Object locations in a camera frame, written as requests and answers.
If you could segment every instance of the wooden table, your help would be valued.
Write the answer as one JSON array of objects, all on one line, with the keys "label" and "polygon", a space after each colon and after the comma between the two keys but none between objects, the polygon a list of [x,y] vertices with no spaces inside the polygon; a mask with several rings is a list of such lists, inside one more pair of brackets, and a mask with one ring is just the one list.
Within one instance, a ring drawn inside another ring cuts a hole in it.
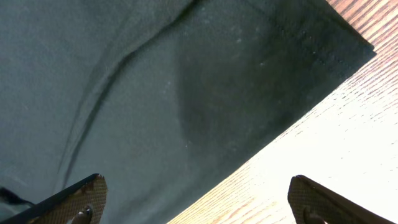
[{"label": "wooden table", "polygon": [[170,223],[295,223],[297,174],[398,223],[398,1],[328,1],[377,56]]}]

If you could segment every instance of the black garment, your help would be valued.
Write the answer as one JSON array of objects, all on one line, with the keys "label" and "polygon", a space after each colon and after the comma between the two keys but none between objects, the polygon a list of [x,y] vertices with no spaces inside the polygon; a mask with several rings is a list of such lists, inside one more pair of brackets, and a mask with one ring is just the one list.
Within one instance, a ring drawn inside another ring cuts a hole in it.
[{"label": "black garment", "polygon": [[103,223],[165,223],[374,56],[323,0],[6,1],[0,181],[92,174]]}]

